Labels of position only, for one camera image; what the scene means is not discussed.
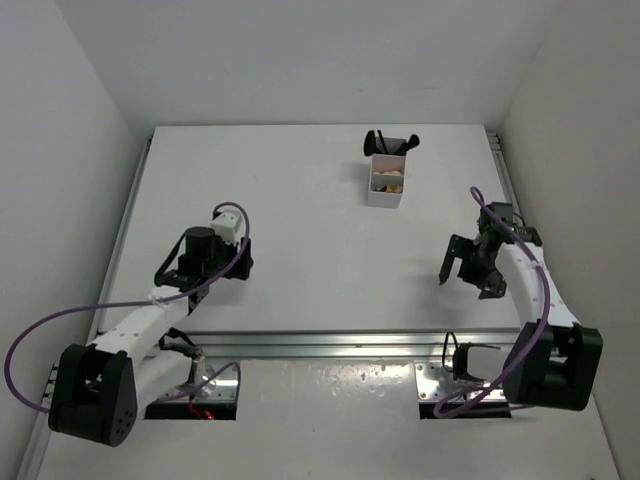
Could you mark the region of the black fan makeup brush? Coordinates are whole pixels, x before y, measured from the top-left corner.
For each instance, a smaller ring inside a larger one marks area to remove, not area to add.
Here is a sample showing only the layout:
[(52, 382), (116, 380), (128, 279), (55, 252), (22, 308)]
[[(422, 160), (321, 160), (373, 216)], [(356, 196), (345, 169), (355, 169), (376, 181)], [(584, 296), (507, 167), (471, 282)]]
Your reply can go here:
[(377, 130), (370, 130), (365, 135), (363, 142), (363, 153), (365, 157), (371, 157), (373, 155), (385, 155), (383, 152), (381, 152)]

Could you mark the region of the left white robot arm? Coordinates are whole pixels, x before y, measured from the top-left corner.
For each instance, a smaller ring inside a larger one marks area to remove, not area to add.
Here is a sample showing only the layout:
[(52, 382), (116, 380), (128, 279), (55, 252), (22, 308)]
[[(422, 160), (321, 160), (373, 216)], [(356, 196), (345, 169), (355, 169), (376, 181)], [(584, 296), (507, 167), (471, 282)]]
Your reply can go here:
[(120, 445), (146, 408), (203, 388), (202, 350), (165, 344), (221, 279), (245, 281), (253, 266), (251, 240), (232, 227), (190, 227), (154, 275), (148, 300), (86, 345), (62, 353), (50, 403), (54, 432), (111, 447)]

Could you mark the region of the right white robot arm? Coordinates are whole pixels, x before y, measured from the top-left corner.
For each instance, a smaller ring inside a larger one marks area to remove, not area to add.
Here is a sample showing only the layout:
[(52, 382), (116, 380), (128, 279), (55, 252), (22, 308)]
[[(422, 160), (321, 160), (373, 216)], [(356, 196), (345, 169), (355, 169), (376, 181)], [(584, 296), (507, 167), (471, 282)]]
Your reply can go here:
[(482, 300), (512, 297), (520, 323), (518, 338), (500, 374), (487, 382), (468, 372), (472, 344), (459, 345), (453, 355), (453, 378), (466, 388), (436, 403), (440, 419), (477, 413), (493, 390), (501, 389), (510, 409), (545, 407), (581, 411), (589, 401), (603, 351), (595, 328), (581, 325), (555, 287), (544, 261), (537, 230), (515, 221), (511, 204), (480, 206), (475, 238), (452, 235), (438, 280), (445, 283), (456, 260), (458, 278), (475, 286)]

